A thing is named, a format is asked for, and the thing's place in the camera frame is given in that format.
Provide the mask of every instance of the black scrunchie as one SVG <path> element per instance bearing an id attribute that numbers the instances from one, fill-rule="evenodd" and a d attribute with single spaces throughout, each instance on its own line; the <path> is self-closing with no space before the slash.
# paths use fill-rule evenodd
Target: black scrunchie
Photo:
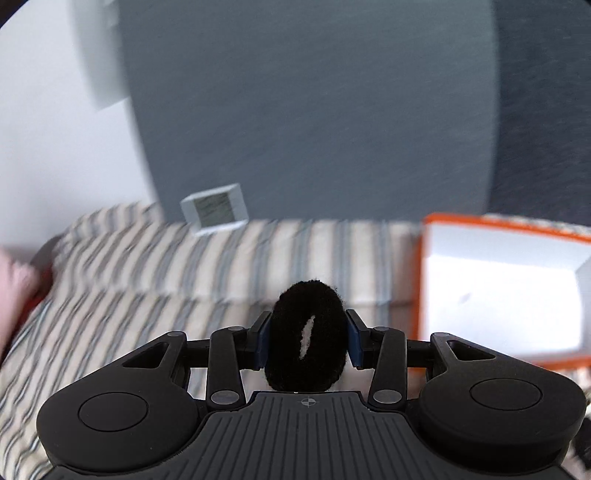
<path id="1" fill-rule="evenodd" d="M 310 344 L 300 359 L 302 331 L 314 316 Z M 347 320 L 337 293 L 319 280 L 281 294 L 271 315 L 265 375 L 271 388 L 323 392 L 340 377 L 347 351 Z"/>

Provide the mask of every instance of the pink object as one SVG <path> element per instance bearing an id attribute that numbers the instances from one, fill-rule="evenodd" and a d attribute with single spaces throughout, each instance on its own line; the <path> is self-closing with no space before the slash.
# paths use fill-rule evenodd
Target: pink object
<path id="1" fill-rule="evenodd" d="M 0 353 L 4 352 L 27 300 L 40 285 L 37 270 L 0 248 Z"/>

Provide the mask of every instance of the striped cushion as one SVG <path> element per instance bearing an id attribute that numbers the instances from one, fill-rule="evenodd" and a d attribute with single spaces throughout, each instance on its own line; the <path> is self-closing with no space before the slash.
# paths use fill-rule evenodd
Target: striped cushion
<path id="1" fill-rule="evenodd" d="M 407 223 L 265 221 L 195 237 L 156 206 L 122 205 L 79 219 L 56 247 L 56 282 L 0 369 L 0 473 L 49 469 L 35 431 L 57 390 L 169 330 L 190 339 L 250 325 L 298 280 L 333 285 L 367 324 L 407 329 L 418 229 Z M 247 396 L 269 387 L 243 372 Z M 371 372 L 347 367 L 335 388 L 367 391 Z M 204 370 L 190 393 L 204 397 Z"/>

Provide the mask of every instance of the small white device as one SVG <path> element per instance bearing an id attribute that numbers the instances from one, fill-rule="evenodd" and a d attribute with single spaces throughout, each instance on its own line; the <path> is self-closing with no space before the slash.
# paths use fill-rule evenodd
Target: small white device
<path id="1" fill-rule="evenodd" d="M 193 193 L 181 200 L 181 209 L 196 235 L 233 230 L 248 223 L 238 183 Z"/>

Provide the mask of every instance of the circular cap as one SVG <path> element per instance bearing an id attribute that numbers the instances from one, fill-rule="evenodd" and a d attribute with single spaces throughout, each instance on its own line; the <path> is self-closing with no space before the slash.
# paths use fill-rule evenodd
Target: circular cap
<path id="1" fill-rule="evenodd" d="M 212 402 L 218 405 L 232 405 L 240 400 L 240 395 L 232 390 L 220 390 L 212 394 Z"/>
<path id="2" fill-rule="evenodd" d="M 495 378 L 477 383 L 470 395 L 480 405 L 495 410 L 523 410 L 533 407 L 542 398 L 535 385 L 515 378 Z"/>
<path id="3" fill-rule="evenodd" d="M 581 425 L 585 396 L 563 375 L 501 354 L 446 368 L 418 403 L 426 440 L 452 461 L 510 474 L 544 468 Z"/>
<path id="4" fill-rule="evenodd" d="M 87 427 L 99 432 L 130 429 L 148 414 L 148 404 L 130 393 L 104 393 L 88 399 L 78 413 Z"/>
<path id="5" fill-rule="evenodd" d="M 374 400 L 380 403 L 397 403 L 402 399 L 402 394 L 397 390 L 378 390 L 374 393 Z"/>

